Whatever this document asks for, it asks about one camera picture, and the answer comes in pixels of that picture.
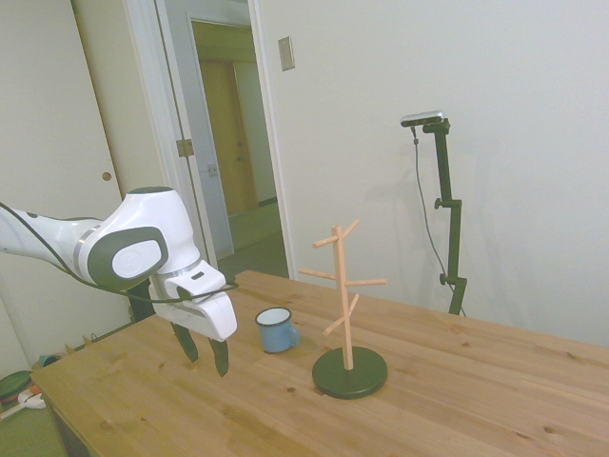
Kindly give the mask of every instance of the wooden door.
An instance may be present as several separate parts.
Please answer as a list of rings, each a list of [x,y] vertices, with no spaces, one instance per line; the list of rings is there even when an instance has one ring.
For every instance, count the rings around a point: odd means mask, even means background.
[[[258,198],[233,65],[202,62],[201,73],[226,211],[231,215],[256,209]]]
[[[0,200],[110,216],[121,195],[70,1],[0,2],[0,55]],[[0,298],[30,364],[129,322],[127,299],[37,259],[0,253]]]

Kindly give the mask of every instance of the black cable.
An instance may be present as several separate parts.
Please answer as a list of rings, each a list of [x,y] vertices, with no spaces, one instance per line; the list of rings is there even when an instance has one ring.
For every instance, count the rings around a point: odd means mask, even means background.
[[[61,255],[59,255],[57,253],[57,251],[49,244],[47,243],[47,240],[45,240],[30,224],[28,224],[19,214],[17,214],[14,210],[12,210],[11,208],[9,208],[8,206],[6,206],[4,203],[0,202],[0,208],[4,209],[6,212],[8,212],[11,216],[13,216],[15,219],[17,219],[26,229],[29,230],[29,232],[31,232],[32,235],[34,235],[34,237],[40,241],[43,246],[45,248],[47,248],[49,250],[49,252],[52,254],[53,257],[55,257],[55,259],[57,260],[57,262],[59,262],[59,264],[62,266],[61,268],[59,268],[60,271],[63,271],[65,274],[68,274],[69,276],[71,276],[72,278],[74,278],[76,281],[78,281],[81,284],[84,284],[85,286],[89,286],[90,288],[97,288],[99,290],[103,290],[105,292],[110,292],[110,293],[115,293],[117,295],[122,295],[124,297],[127,298],[132,298],[134,300],[141,300],[143,302],[147,302],[147,303],[182,303],[185,301],[185,299],[183,298],[167,298],[164,300],[152,300],[149,298],[145,298],[145,297],[140,297],[138,295],[132,295],[128,292],[123,292],[122,290],[115,290],[113,288],[105,288],[104,286],[99,286],[97,284],[94,283],[90,283],[89,281],[86,281],[82,278],[80,278],[79,276],[77,276],[69,267],[68,264],[66,264],[66,262],[64,262],[64,259],[61,258]],[[226,283],[227,287],[225,288],[219,288],[217,290],[213,290],[211,292],[206,292],[206,293],[201,293],[199,295],[193,295],[191,297],[189,297],[187,300],[195,300],[197,298],[206,298],[206,297],[210,297],[211,295],[215,295],[216,293],[219,292],[226,292],[228,290],[233,290],[235,288],[237,288],[239,285],[235,282],[231,282],[231,283]]]
[[[415,130],[415,128],[411,127],[410,129],[412,130],[412,135],[415,137],[415,139],[414,139],[415,171],[417,174],[417,186],[419,187],[419,195],[421,196],[422,215],[425,220],[425,229],[427,230],[427,237],[429,238],[429,243],[431,244],[431,248],[434,249],[434,254],[436,254],[436,258],[438,259],[438,263],[440,264],[442,273],[444,274],[444,277],[446,277],[447,274],[446,274],[446,269],[444,268],[444,263],[442,262],[442,259],[440,258],[440,255],[438,254],[438,250],[436,249],[436,245],[434,244],[434,240],[431,236],[431,231],[429,230],[429,221],[427,220],[427,209],[425,208],[425,199],[422,195],[421,176],[419,175],[419,138],[417,138],[417,131]],[[453,293],[455,293],[455,288],[453,288],[453,286],[451,284],[448,284],[448,286],[453,291]],[[463,316],[467,317],[463,307],[461,307],[461,311],[463,312]]]

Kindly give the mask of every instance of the wooden peg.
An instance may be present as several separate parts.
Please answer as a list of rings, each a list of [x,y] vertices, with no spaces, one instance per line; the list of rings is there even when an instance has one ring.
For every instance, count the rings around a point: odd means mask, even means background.
[[[363,281],[347,281],[346,286],[377,286],[379,284],[387,284],[386,279],[364,279]]]
[[[332,280],[336,281],[336,276],[334,276],[333,274],[330,274],[330,273],[323,273],[321,271],[315,271],[313,269],[306,269],[306,268],[301,268],[298,271],[302,274],[308,274],[310,276],[319,276],[320,278],[332,279]]]
[[[330,243],[336,242],[336,240],[337,240],[336,236],[330,236],[329,238],[325,238],[322,241],[317,241],[317,242],[313,243],[313,248],[320,248],[322,246],[329,245]]]
[[[355,226],[357,226],[360,223],[359,219],[356,219],[355,221],[353,221],[353,224],[351,224],[347,230],[344,231],[343,233],[343,238],[346,238],[346,235],[348,235],[349,233],[351,233],[351,230],[353,230],[355,228]]]
[[[353,297],[353,301],[351,302],[351,306],[349,307],[349,316],[351,316],[351,313],[353,312],[353,308],[355,307],[355,304],[358,303],[359,298],[360,298],[360,294],[356,293],[355,297]],[[338,327],[343,322],[344,322],[344,318],[339,317],[336,321],[334,321],[334,323],[330,327],[328,327],[327,329],[324,330],[324,335],[325,336],[329,335],[334,328]]]

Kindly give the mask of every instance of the wooden table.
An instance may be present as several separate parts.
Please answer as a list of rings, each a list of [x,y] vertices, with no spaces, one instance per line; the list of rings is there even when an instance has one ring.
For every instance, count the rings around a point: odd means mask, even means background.
[[[609,456],[609,349],[361,297],[357,346],[389,366],[374,395],[314,388],[340,334],[336,290],[245,272],[230,293],[230,369],[206,338],[191,364],[156,316],[34,374],[57,414],[103,456]],[[262,351],[254,316],[286,306],[299,346]]]

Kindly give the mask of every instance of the wall plate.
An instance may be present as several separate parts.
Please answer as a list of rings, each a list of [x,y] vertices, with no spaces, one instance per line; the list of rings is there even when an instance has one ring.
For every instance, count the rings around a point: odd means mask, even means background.
[[[279,57],[282,61],[282,70],[292,70],[296,67],[294,64],[294,51],[292,50],[292,39],[287,36],[279,40]]]

